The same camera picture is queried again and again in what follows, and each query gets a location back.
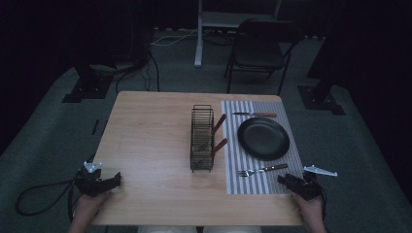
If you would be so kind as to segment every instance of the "white cable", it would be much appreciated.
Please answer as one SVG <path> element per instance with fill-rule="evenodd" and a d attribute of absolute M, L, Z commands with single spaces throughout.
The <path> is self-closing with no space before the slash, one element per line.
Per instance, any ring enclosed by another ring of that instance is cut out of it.
<path fill-rule="evenodd" d="M 172 45 L 178 43 L 179 41 L 182 41 L 183 39 L 189 37 L 191 34 L 193 34 L 193 33 L 196 32 L 196 31 L 197 31 L 197 29 L 191 31 L 191 32 L 190 32 L 188 35 L 186 35 L 186 36 L 165 36 L 165 37 L 162 37 L 162 38 L 157 39 L 156 41 L 152 42 L 152 43 L 151 43 L 151 46 L 159 46 L 159 47 L 172 46 Z M 170 44 L 165 44 L 165 45 L 158 45 L 158 44 L 157 44 L 157 42 L 159 42 L 159 41 L 161 41 L 161 40 L 164 40 L 164 39 L 167 39 L 167 38 L 179 38 L 179 39 L 176 40 L 176 41 L 174 41 L 174 42 L 172 42 L 172 43 L 170 43 Z"/>

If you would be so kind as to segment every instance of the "knife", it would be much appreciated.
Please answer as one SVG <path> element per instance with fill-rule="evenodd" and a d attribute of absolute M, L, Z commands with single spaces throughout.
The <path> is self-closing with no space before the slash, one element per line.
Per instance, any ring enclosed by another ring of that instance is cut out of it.
<path fill-rule="evenodd" d="M 276 117 L 275 113 L 233 113 L 238 116 L 251 116 L 251 117 Z"/>

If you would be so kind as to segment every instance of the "black plate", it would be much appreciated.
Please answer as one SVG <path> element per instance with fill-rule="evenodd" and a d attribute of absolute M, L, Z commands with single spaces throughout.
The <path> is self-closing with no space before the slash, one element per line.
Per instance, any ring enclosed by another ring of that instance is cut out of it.
<path fill-rule="evenodd" d="M 252 117 L 242 122 L 237 137 L 247 153 L 262 160 L 282 157 L 291 143 L 285 128 L 265 117 Z"/>

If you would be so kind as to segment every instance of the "chair leg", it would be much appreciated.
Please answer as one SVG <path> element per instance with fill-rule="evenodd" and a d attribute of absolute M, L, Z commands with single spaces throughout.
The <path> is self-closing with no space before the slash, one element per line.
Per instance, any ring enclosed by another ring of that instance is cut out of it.
<path fill-rule="evenodd" d="M 278 89 L 278 94 L 277 94 L 278 96 L 281 95 L 282 86 L 283 86 L 283 83 L 285 81 L 285 76 L 286 76 L 286 72 L 288 71 L 289 61 L 290 60 L 291 60 L 291 55 L 289 54 L 288 58 L 286 59 L 286 64 L 285 64 L 285 67 L 284 67 L 284 72 L 282 74 L 281 82 L 279 83 L 279 89 Z"/>
<path fill-rule="evenodd" d="M 231 77 L 233 73 L 233 61 L 230 61 L 230 64 L 228 64 L 228 70 L 229 78 L 227 79 L 227 94 L 230 92 Z"/>

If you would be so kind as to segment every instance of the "wooden table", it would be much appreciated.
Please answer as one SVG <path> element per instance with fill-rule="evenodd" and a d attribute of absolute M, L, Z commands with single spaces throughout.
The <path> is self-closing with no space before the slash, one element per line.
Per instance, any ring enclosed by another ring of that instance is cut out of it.
<path fill-rule="evenodd" d="M 281 101 L 273 95 L 124 91 L 118 96 L 94 158 L 102 178 L 121 172 L 94 224 L 106 225 L 301 225 L 284 195 L 226 194 L 224 150 L 212 172 L 189 166 L 191 109 L 221 101 Z M 223 139 L 222 128 L 216 143 Z"/>

